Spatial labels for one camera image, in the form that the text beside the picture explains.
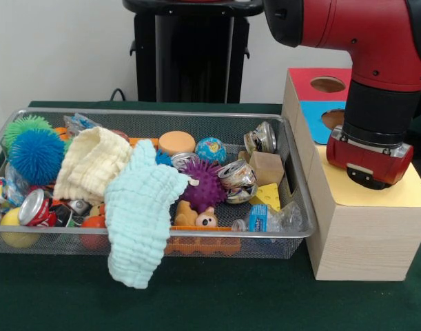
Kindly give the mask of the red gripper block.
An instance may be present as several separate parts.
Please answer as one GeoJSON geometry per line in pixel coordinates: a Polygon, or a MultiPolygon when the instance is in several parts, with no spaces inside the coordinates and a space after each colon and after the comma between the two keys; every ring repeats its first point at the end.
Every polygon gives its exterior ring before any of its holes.
{"type": "Polygon", "coordinates": [[[346,170],[349,178],[356,183],[373,190],[383,190],[403,178],[413,157],[413,146],[403,143],[386,154],[380,148],[363,148],[350,141],[330,137],[326,155],[331,165],[346,170]]]}

